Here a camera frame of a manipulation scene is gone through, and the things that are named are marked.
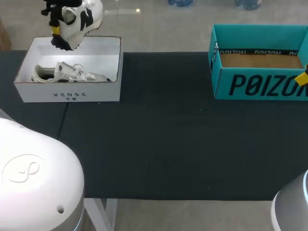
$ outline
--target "gray floor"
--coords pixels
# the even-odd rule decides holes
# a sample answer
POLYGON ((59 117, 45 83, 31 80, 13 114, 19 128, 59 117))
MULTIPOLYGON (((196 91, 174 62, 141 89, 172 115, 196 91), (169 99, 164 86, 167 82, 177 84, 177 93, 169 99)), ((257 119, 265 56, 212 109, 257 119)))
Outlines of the gray floor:
POLYGON ((115 231, 273 231, 271 202, 119 200, 115 231))
MULTIPOLYGON (((167 0, 103 0, 104 19, 90 35, 121 36, 124 51, 207 51, 214 23, 306 24, 307 0, 263 0, 254 12, 233 0, 194 0, 188 8, 167 0)), ((43 0, 0 0, 0 17, 13 49, 50 36, 43 0)), ((270 202, 119 200, 116 231, 272 231, 270 202)))
MULTIPOLYGON (((187 8, 167 0, 102 0, 104 19, 89 35, 122 36, 124 51, 207 51, 214 23, 306 24, 307 0, 263 0, 253 12, 234 0, 194 0, 187 8)), ((27 49, 35 36, 50 36, 43 0, 0 0, 0 17, 13 49, 27 49)))

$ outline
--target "robotic arm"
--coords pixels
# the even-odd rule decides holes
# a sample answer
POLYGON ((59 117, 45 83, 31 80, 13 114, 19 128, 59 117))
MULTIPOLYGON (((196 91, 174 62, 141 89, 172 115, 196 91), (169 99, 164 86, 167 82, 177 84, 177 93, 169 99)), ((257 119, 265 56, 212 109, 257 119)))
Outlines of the robotic arm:
POLYGON ((61 142, 0 110, 0 230, 80 231, 84 175, 61 142))

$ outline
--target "shoe laces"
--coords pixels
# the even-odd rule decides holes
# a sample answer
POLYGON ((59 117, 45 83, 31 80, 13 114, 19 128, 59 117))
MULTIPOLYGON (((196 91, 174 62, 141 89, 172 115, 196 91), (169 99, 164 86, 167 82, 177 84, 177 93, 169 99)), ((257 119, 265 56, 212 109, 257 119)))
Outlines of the shoe laces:
POLYGON ((75 68, 75 76, 76 78, 72 78, 70 77, 69 79, 72 81, 85 81, 85 82, 93 82, 96 80, 96 77, 94 74, 91 73, 85 73, 84 72, 84 68, 81 64, 75 64, 73 65, 73 67, 75 68))
POLYGON ((93 4, 93 0, 82 0, 82 6, 91 6, 93 4))

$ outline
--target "sneaker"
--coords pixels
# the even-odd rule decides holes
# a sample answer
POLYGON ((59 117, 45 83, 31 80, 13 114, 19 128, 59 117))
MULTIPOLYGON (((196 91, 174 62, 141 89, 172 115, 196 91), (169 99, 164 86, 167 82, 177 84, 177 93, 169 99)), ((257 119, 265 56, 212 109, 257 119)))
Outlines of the sneaker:
POLYGON ((65 62, 57 63, 56 68, 44 68, 36 65, 32 75, 33 82, 112 82, 104 75, 84 72, 80 64, 70 66, 65 62))
POLYGON ((84 36, 98 29, 103 20, 101 0, 83 0, 79 7, 63 7, 59 26, 52 26, 52 45, 72 51, 82 42, 84 36))

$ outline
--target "shoe box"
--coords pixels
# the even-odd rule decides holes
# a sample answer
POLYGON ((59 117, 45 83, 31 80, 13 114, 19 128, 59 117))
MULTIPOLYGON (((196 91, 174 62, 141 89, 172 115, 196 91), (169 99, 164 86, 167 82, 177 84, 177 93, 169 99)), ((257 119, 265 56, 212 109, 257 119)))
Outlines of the shoe box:
POLYGON ((35 38, 14 80, 25 103, 111 102, 120 100, 123 52, 120 37, 86 36, 74 51, 51 44, 52 37, 35 38), (55 68, 58 62, 80 64, 86 72, 110 82, 33 82, 36 65, 55 68))
POLYGON ((5 31, 4 25, 0 18, 0 51, 1 50, 10 50, 11 49, 11 41, 7 32, 5 31))
POLYGON ((305 25, 216 24, 208 59, 216 99, 308 100, 305 25))

